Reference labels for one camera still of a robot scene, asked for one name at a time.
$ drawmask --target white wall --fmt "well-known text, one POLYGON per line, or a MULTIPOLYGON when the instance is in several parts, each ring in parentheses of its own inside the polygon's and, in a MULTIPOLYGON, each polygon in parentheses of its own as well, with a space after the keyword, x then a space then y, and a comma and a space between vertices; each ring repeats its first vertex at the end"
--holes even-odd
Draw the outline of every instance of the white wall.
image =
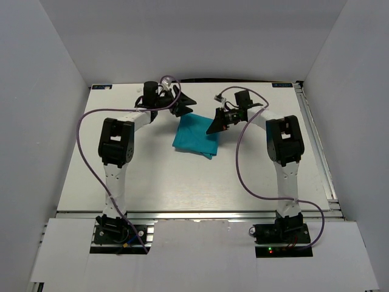
POLYGON ((24 291, 88 88, 38 0, 0 8, 0 283, 24 291))
POLYGON ((389 291, 389 2, 349 0, 305 81, 342 210, 389 291))
POLYGON ((88 84, 304 80, 346 0, 41 0, 88 84))

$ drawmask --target cable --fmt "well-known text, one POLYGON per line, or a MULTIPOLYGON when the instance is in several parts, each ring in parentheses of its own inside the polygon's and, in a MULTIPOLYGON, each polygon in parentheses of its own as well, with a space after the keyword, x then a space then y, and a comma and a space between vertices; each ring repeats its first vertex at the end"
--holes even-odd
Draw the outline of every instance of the cable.
POLYGON ((128 238, 128 236, 129 236, 129 229, 127 229, 127 235, 126 235, 126 237, 123 240, 121 240, 119 242, 117 242, 116 240, 113 240, 113 241, 116 242, 116 243, 122 243, 122 242, 124 242, 128 238))
POLYGON ((128 241, 123 245, 123 247, 126 248, 127 246, 129 246, 129 244, 130 244, 131 242, 133 242, 136 238, 137 238, 137 237, 134 236, 132 239, 128 240, 128 241))
POLYGON ((86 159, 85 155, 84 155, 84 151, 82 150, 82 147, 81 147, 81 142, 80 142, 80 128, 81 128, 81 123, 83 121, 83 119, 85 119, 85 117, 87 117, 88 115, 90 114, 93 114, 93 113, 97 113, 97 112, 101 112, 101 111, 113 111, 113 112, 135 112, 135 111, 139 111, 139 112, 146 112, 146 111, 162 111, 162 110, 168 110, 170 107, 172 107, 176 102, 177 100, 180 98, 180 95, 181 95, 181 84, 178 82, 177 79, 175 79, 173 76, 170 76, 170 75, 165 75, 161 78, 160 82, 161 83, 165 78, 172 78, 173 80, 175 80, 178 84, 178 88, 179 88, 179 91, 178 91, 178 94, 177 94, 177 97, 173 100, 173 102, 171 104, 169 104, 168 106, 164 107, 164 108, 156 108, 156 109, 118 109, 118 108, 97 108, 97 109, 93 109, 92 111, 88 111, 86 113, 84 113, 80 119, 78 120, 77 122, 77 130, 76 130, 76 141, 77 141, 77 148, 78 148, 78 151, 80 152, 80 155, 81 155, 81 158, 82 160, 84 161, 85 165, 87 166, 87 168, 91 171, 91 173, 93 174, 93 176, 97 179, 97 181, 99 181, 99 183, 103 186, 103 188, 105 189, 105 191, 107 192, 108 194, 108 197, 111 199, 112 201, 112 204, 114 205, 115 207, 115 210, 116 212, 120 215, 120 217, 126 221, 126 223, 128 225, 130 225, 131 229, 135 232, 136 234, 136 237, 138 238, 140 244, 142 245, 143 249, 145 250, 146 254, 148 253, 148 250, 145 246, 145 244, 143 243, 142 239, 140 238, 139 234, 138 234, 138 231, 136 230, 135 226, 128 220, 128 218, 120 211, 118 205, 116 204, 116 201, 114 199, 114 197, 112 196, 111 192, 109 191, 108 187, 106 186, 106 184, 102 181, 102 179, 97 175, 97 173, 93 170, 93 168, 91 167, 91 165, 89 164, 88 160, 86 159))
POLYGON ((298 238, 297 238, 297 235, 296 235, 295 238, 294 238, 293 245, 291 245, 289 248, 294 248, 296 246, 296 244, 297 244, 297 240, 298 240, 298 238))
MULTIPOLYGON (((239 169, 239 148, 240 148, 240 145, 241 145, 241 142, 242 142, 242 138, 243 138, 243 134, 244 132, 246 131, 247 127, 250 125, 250 123, 257 117, 259 116, 266 108, 269 107, 269 102, 259 93, 257 93, 256 91, 250 89, 250 88, 245 88, 245 87, 242 87, 242 86, 230 86, 230 87, 227 87, 226 89, 222 90, 220 92, 220 94, 226 92, 227 90, 229 89, 233 89, 233 88, 238 88, 238 89, 244 89, 244 90, 248 90, 252 93, 254 93, 255 95, 257 95, 258 97, 260 97, 264 102, 265 102, 265 106, 262 107, 256 114, 254 114, 254 116, 252 116, 251 119, 249 119, 247 121, 247 123, 244 125, 243 129, 242 129, 242 132, 240 133, 239 135, 239 138, 238 138, 238 142, 236 143, 236 150, 235 150, 235 167, 236 167, 236 174, 238 175, 238 179, 239 179, 239 182, 241 183, 241 185, 243 186, 243 188, 252 196, 254 196, 255 198, 258 198, 258 199, 261 199, 261 200, 266 200, 266 201, 279 201, 279 200, 289 200, 289 201, 295 201, 294 198, 290 198, 290 197, 287 197, 287 196, 284 196, 284 197, 278 197, 278 198, 269 198, 269 197, 266 197, 266 196, 259 196, 255 193, 253 193, 247 186, 246 184, 244 183, 243 179, 242 179, 242 175, 241 175, 241 172, 240 172, 240 169, 239 169)), ((320 215, 322 216, 322 227, 320 228, 320 232, 318 234, 318 236, 315 238, 315 240, 313 242, 311 242, 310 244, 306 245, 306 246, 302 246, 301 248, 299 249, 306 249, 306 248, 310 248, 311 246, 313 246, 315 243, 318 242, 318 240, 320 239, 320 237, 322 236, 323 234, 323 231, 324 231, 324 225, 325 225, 325 217, 324 217, 324 212, 323 210, 315 203, 313 202, 310 202, 310 201, 306 201, 306 200, 300 200, 300 199, 297 199, 296 202, 298 203, 303 203, 303 204, 310 204, 310 205, 313 205, 315 206, 318 211, 320 212, 320 215)))
POLYGON ((254 228, 254 226, 250 227, 250 229, 249 229, 249 235, 252 237, 254 237, 254 234, 255 234, 255 232, 251 233, 251 229, 253 229, 253 228, 254 228))

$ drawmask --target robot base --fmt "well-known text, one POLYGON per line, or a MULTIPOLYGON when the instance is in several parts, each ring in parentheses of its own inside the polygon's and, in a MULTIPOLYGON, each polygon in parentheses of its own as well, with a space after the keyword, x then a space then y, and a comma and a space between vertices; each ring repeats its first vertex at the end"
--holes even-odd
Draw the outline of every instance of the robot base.
MULTIPOLYGON (((124 244, 135 236, 133 229, 121 218, 109 218, 106 215, 96 217, 96 226, 93 242, 97 245, 124 244)), ((147 225, 134 225, 142 241, 146 242, 147 225)), ((132 245, 139 245, 136 238, 132 245)))
POLYGON ((295 238, 297 238, 296 244, 311 242, 311 237, 309 236, 306 224, 303 224, 300 229, 288 232, 287 237, 285 238, 281 236, 281 232, 278 230, 276 224, 256 224, 254 225, 254 228, 255 232, 253 236, 255 237, 255 243, 259 245, 294 243, 295 238))

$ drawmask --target teal cloth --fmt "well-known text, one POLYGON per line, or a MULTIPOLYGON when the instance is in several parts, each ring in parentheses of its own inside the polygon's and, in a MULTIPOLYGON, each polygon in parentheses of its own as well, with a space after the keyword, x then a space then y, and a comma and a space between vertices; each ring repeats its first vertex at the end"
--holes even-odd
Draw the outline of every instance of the teal cloth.
POLYGON ((173 147, 198 152, 212 159, 218 153, 219 133, 207 135, 205 132, 212 123, 207 117, 186 114, 181 117, 173 147))

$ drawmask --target white table surface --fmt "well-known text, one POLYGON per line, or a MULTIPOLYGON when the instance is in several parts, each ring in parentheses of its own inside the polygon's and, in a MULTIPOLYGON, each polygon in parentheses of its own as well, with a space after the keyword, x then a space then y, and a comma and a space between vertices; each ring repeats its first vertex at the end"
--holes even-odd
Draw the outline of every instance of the white table surface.
MULTIPOLYGON (((378 289, 355 222, 327 222, 313 257, 256 259, 252 222, 159 221, 148 255, 89 254, 94 220, 50 219, 31 282, 44 292, 378 289)), ((319 222, 308 222, 312 238, 319 222)))
MULTIPOLYGON (((298 117, 305 143, 305 153, 298 170, 298 193, 303 200, 311 200, 329 209, 325 190, 294 88, 273 88, 271 83, 184 83, 182 90, 195 99, 194 113, 214 118, 220 103, 215 94, 228 86, 246 86, 258 91, 270 102, 269 109, 285 116, 298 117)), ((86 111, 96 108, 133 108, 142 94, 142 84, 113 85, 112 89, 92 90, 86 111)), ((224 96, 235 101, 231 89, 224 96)), ((259 98, 251 95, 254 102, 259 98)), ((104 178, 98 142, 106 117, 120 117, 123 113, 95 113, 81 126, 81 144, 88 161, 104 178)), ((235 170, 235 146, 244 123, 231 126, 221 133, 218 154, 212 160, 202 155, 177 151, 171 145, 179 118, 168 111, 160 112, 156 120, 135 135, 134 158, 126 174, 126 202, 129 211, 248 211, 275 210, 277 203, 250 196, 240 185, 235 170)), ((277 179, 273 162, 266 150, 266 132, 259 127, 248 127, 239 155, 241 173, 246 184, 262 196, 277 196, 277 179)), ((105 205, 105 191, 81 160, 74 148, 58 211, 97 211, 105 205)), ((311 205, 301 205, 313 210, 311 205)))

